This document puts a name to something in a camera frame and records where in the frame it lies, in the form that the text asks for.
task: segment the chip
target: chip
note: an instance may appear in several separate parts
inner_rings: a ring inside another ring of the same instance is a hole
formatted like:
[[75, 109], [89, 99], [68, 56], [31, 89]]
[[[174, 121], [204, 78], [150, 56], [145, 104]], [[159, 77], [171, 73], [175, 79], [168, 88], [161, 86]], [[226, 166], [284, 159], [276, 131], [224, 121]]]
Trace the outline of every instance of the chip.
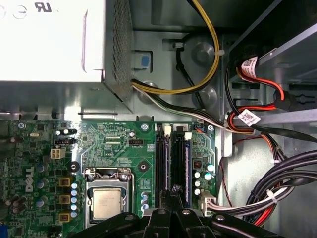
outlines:
[[59, 178], [58, 186], [60, 187], [70, 187], [71, 181], [70, 178]]
[[23, 229], [22, 229], [22, 227], [17, 227], [17, 228], [15, 228], [15, 235], [16, 235], [16, 236], [21, 236], [21, 235], [23, 235]]
[[60, 195], [59, 196], [60, 204], [70, 204], [70, 195]]
[[30, 142], [30, 148], [36, 148], [36, 142]]
[[194, 169], [201, 169], [202, 168], [202, 161], [201, 160], [194, 160], [193, 167], [194, 167]]
[[58, 215], [58, 221], [65, 223], [70, 222], [70, 213], [69, 212], [61, 212]]
[[44, 131], [44, 125], [38, 125], [38, 131]]

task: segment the sticker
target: sticker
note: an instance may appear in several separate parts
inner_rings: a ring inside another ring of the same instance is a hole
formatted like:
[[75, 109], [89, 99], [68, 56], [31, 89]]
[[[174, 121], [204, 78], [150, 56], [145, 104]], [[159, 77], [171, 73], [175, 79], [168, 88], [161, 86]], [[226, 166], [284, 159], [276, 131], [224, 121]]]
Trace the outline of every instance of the sticker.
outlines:
[[258, 57], [255, 56], [242, 63], [241, 69], [245, 75], [250, 76], [252, 78], [257, 77], [255, 73], [257, 60], [258, 60]]
[[261, 118], [259, 118], [254, 113], [250, 112], [248, 109], [245, 109], [241, 114], [239, 114], [238, 118], [241, 121], [243, 121], [247, 126], [252, 126], [261, 121]]

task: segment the white wire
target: white wire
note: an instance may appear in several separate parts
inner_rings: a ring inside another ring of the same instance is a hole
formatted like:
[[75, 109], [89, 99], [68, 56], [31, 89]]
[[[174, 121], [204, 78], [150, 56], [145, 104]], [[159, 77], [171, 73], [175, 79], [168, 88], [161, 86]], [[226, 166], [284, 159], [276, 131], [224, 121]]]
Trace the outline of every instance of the white wire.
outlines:
[[[281, 193], [283, 193], [285, 190], [287, 189], [287, 187], [283, 187], [281, 189], [279, 189], [277, 192], [274, 193], [274, 197], [280, 195]], [[231, 211], [231, 210], [234, 210], [234, 209], [237, 209], [237, 208], [249, 208], [249, 207], [252, 207], [254, 205], [262, 205], [263, 203], [266, 203], [268, 201], [270, 201], [271, 198], [268, 197], [260, 202], [257, 202], [257, 203], [253, 203], [253, 204], [250, 204], [250, 205], [247, 205], [247, 206], [242, 206], [242, 207], [223, 207], [223, 206], [218, 206], [214, 203], [208, 203], [209, 207], [212, 208], [213, 210], [217, 210], [217, 211]]]
[[147, 98], [149, 98], [154, 104], [156, 104], [158, 107], [160, 107], [161, 109], [165, 110], [165, 111], [168, 111], [168, 112], [171, 112], [171, 113], [175, 113], [175, 114], [179, 114], [179, 115], [186, 115], [186, 116], [191, 116], [191, 117], [194, 117], [194, 118], [198, 118], [198, 119], [201, 119], [201, 120], [204, 120], [206, 122], [208, 122], [209, 124], [213, 125], [213, 126], [216, 126], [220, 129], [223, 129], [223, 130], [226, 130], [226, 131], [229, 131], [229, 132], [233, 132], [233, 133], [239, 133], [239, 132], [236, 132], [236, 131], [233, 131], [233, 130], [230, 130], [224, 126], [221, 126], [215, 122], [213, 122], [212, 120], [204, 117], [204, 116], [201, 116], [201, 115], [198, 115], [198, 114], [195, 114], [195, 113], [189, 113], [189, 112], [181, 112], [181, 111], [177, 111], [177, 110], [174, 110], [174, 109], [170, 109], [170, 108], [166, 108], [164, 107], [163, 105], [161, 105], [160, 103], [158, 103], [157, 101], [155, 101], [149, 94], [147, 94], [146, 92], [142, 91], [141, 89], [137, 88], [136, 86], [133, 86], [133, 88], [135, 90], [137, 90], [138, 92], [142, 93], [144, 96], [146, 96]]

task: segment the screw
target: screw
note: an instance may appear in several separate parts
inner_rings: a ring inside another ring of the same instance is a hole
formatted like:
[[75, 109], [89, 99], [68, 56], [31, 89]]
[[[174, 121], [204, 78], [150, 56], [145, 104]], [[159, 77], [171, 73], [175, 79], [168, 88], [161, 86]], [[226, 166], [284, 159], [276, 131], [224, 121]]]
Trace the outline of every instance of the screw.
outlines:
[[147, 131], [149, 129], [149, 125], [144, 123], [141, 125], [141, 129]]
[[88, 175], [88, 180], [89, 181], [93, 181], [95, 179], [95, 176], [93, 176], [93, 175]]
[[127, 181], [127, 180], [128, 180], [128, 175], [120, 175], [120, 178], [121, 178], [123, 181]]
[[20, 123], [18, 124], [18, 128], [19, 128], [19, 129], [24, 129], [24, 128], [25, 128], [25, 124], [20, 122]]
[[208, 130], [208, 131], [213, 131], [213, 126], [212, 126], [212, 125], [209, 125], [209, 126], [207, 127], [207, 130]]
[[184, 215], [188, 215], [188, 214], [190, 214], [190, 211], [189, 211], [189, 210], [183, 210], [182, 213], [183, 213]]
[[224, 220], [224, 216], [223, 216], [223, 215], [217, 215], [217, 216], [216, 216], [216, 219], [217, 219], [218, 221], [223, 221], [223, 220]]
[[132, 215], [128, 215], [124, 218], [127, 221], [133, 220], [133, 216]]
[[161, 209], [161, 210], [159, 210], [158, 211], [158, 214], [160, 214], [160, 215], [163, 215], [163, 214], [165, 214], [166, 212], [165, 212], [165, 210], [163, 210], [163, 209]]

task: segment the cable tie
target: cable tie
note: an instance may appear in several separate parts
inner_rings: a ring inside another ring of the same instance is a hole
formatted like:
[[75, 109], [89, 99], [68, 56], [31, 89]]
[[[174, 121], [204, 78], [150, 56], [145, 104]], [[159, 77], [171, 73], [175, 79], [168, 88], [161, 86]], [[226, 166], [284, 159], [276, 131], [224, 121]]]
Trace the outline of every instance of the cable tie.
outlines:
[[215, 54], [215, 55], [219, 55], [219, 56], [224, 55], [224, 53], [225, 53], [224, 50], [214, 51], [214, 54]]
[[261, 135], [261, 131], [259, 131], [259, 130], [253, 130], [253, 133], [252, 133], [252, 136], [259, 136], [259, 135]]
[[280, 161], [279, 161], [279, 160], [274, 160], [274, 159], [271, 159], [271, 164], [275, 165], [275, 164], [278, 164], [278, 163], [280, 163]]
[[276, 198], [275, 198], [275, 196], [274, 196], [274, 193], [271, 191], [271, 190], [267, 190], [266, 191], [266, 194], [267, 194], [267, 196], [270, 198], [270, 199], [272, 199], [272, 201], [275, 203], [275, 204], [277, 204], [278, 203], [278, 201], [276, 200]]
[[251, 191], [251, 195], [255, 197], [257, 200], [260, 199], [260, 197], [253, 190]]

